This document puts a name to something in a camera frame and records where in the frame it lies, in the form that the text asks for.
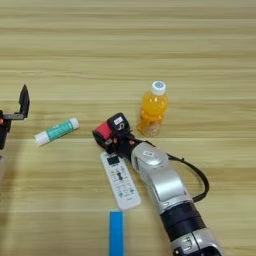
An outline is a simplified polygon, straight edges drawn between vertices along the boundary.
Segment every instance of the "wood grain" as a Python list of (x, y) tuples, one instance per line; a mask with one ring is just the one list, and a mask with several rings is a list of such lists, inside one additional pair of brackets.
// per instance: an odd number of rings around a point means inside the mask
[[(16, 111), (26, 83), (31, 111), (3, 152), (0, 254), (108, 255), (117, 206), (91, 130), (118, 111), (135, 128), (143, 93), (161, 79), (171, 105), (152, 141), (205, 170), (212, 189), (197, 207), (225, 255), (255, 256), (255, 31), (254, 0), (1, 0), (0, 109)], [(79, 130), (35, 145), (34, 134), (73, 116)], [(142, 204), (126, 213), (127, 255), (171, 255), (131, 172)]]

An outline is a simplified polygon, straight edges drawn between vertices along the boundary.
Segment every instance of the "white glue stick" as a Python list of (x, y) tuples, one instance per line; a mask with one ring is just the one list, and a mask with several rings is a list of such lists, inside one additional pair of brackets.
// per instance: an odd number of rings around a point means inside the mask
[(37, 135), (35, 135), (36, 143), (42, 146), (50, 141), (56, 140), (61, 136), (79, 128), (77, 118), (71, 118), (63, 123), (53, 126)]

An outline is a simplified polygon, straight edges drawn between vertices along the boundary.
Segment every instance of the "red object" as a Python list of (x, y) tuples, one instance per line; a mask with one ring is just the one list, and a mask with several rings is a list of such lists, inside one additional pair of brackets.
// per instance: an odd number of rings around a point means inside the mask
[(101, 134), (105, 140), (108, 140), (110, 138), (110, 135), (112, 133), (112, 131), (110, 130), (107, 122), (104, 122), (103, 124), (101, 124), (100, 126), (98, 126), (96, 128), (96, 132)]

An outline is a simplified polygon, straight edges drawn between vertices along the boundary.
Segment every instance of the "black cable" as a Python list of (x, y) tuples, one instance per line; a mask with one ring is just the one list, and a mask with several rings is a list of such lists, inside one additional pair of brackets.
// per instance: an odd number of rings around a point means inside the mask
[(193, 201), (199, 202), (202, 199), (204, 199), (210, 190), (210, 184), (209, 184), (209, 181), (208, 181), (207, 177), (205, 176), (205, 174), (200, 169), (195, 167), (193, 164), (185, 161), (184, 158), (178, 158), (178, 157), (172, 156), (170, 154), (167, 154), (167, 155), (169, 157), (169, 160), (178, 161), (178, 162), (181, 162), (181, 163), (187, 165), (201, 178), (201, 180), (203, 181), (203, 184), (204, 184), (204, 192), (199, 194), (198, 196), (193, 197)]

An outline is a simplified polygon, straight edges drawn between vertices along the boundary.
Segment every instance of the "blue rectangular block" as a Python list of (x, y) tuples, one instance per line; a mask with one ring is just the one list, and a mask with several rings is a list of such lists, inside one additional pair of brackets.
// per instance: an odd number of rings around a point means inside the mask
[(109, 219), (109, 256), (124, 255), (123, 213), (110, 212)]

